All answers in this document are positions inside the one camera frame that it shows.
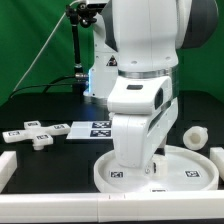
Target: black table surface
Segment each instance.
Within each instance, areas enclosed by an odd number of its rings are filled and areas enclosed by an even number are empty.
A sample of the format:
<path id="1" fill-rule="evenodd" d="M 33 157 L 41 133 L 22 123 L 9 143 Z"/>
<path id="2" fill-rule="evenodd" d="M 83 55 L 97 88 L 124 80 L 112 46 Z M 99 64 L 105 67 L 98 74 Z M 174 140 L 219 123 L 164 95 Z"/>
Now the black table surface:
<path id="1" fill-rule="evenodd" d="M 224 146 L 224 104 L 204 92 L 180 92 L 179 115 L 168 134 L 169 145 L 184 147 L 183 134 L 192 126 L 208 128 L 209 139 L 199 153 L 209 156 L 211 147 Z M 108 120 L 104 106 L 83 102 L 73 93 L 30 93 L 14 96 L 0 107 L 0 132 L 23 130 L 26 121 L 42 126 L 73 121 Z M 93 166 L 113 149 L 112 140 L 66 140 L 55 136 L 54 144 L 34 151 L 31 140 L 6 144 L 0 136 L 0 153 L 16 151 L 18 168 L 2 194 L 98 192 Z M 219 189 L 223 189 L 222 180 Z M 159 223 L 176 223 L 163 221 Z M 193 220 L 191 223 L 223 223 L 224 220 Z"/>

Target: white circular dish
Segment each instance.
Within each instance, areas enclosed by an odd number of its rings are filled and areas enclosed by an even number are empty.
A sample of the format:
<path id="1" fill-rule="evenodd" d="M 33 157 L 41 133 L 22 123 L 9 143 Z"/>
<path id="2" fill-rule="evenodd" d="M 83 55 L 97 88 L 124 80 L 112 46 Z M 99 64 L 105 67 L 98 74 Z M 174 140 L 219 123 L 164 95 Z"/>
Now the white circular dish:
<path id="1" fill-rule="evenodd" d="M 179 147 L 165 147 L 167 175 L 147 175 L 142 169 L 120 166 L 114 150 L 94 165 L 94 181 L 102 193 L 216 190 L 219 172 L 206 157 Z"/>

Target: green screen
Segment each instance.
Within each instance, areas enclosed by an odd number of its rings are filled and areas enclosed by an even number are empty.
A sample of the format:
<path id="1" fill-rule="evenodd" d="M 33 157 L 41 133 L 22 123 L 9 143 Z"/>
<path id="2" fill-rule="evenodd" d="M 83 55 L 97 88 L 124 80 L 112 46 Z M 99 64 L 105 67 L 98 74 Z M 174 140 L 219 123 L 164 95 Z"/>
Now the green screen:
<path id="1" fill-rule="evenodd" d="M 0 0 L 0 104 L 4 103 L 44 45 L 70 0 Z M 179 50 L 180 89 L 201 90 L 224 102 L 224 1 L 217 0 L 219 25 L 201 48 Z M 79 28 L 81 59 L 85 71 L 93 64 L 92 29 Z M 53 39 L 20 87 L 48 84 L 73 75 L 71 25 L 64 18 Z M 41 89 L 29 90 L 39 92 Z M 54 87 L 52 91 L 71 91 Z"/>

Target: white rectangular block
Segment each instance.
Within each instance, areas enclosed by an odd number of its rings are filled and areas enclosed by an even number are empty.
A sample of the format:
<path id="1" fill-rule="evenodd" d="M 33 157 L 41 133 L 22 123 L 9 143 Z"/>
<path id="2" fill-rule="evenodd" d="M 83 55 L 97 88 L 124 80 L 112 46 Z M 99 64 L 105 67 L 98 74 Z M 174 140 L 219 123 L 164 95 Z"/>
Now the white rectangular block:
<path id="1" fill-rule="evenodd" d="M 0 192 L 17 168 L 16 152 L 4 152 L 0 157 Z"/>
<path id="2" fill-rule="evenodd" d="M 211 148 L 210 159 L 217 166 L 219 176 L 224 180 L 224 149 L 221 147 Z"/>

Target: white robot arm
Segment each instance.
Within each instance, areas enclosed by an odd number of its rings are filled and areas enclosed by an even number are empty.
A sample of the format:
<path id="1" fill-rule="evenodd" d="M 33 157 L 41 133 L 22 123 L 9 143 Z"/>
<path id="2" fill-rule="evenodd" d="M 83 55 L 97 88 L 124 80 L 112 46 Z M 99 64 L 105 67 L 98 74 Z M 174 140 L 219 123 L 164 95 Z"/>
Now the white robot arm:
<path id="1" fill-rule="evenodd" d="M 178 115 L 176 49 L 201 46 L 210 37 L 217 24 L 215 1 L 113 0 L 105 8 L 112 10 L 119 61 L 118 78 L 107 101 L 108 110 L 114 113 L 117 164 L 111 162 L 105 172 L 117 169 L 122 170 L 121 176 L 164 177 L 163 155 L 163 162 L 156 158 L 158 164 L 153 156 L 165 146 Z M 209 22 L 201 32 L 198 25 L 204 20 Z M 122 183 L 117 188 L 124 189 Z"/>

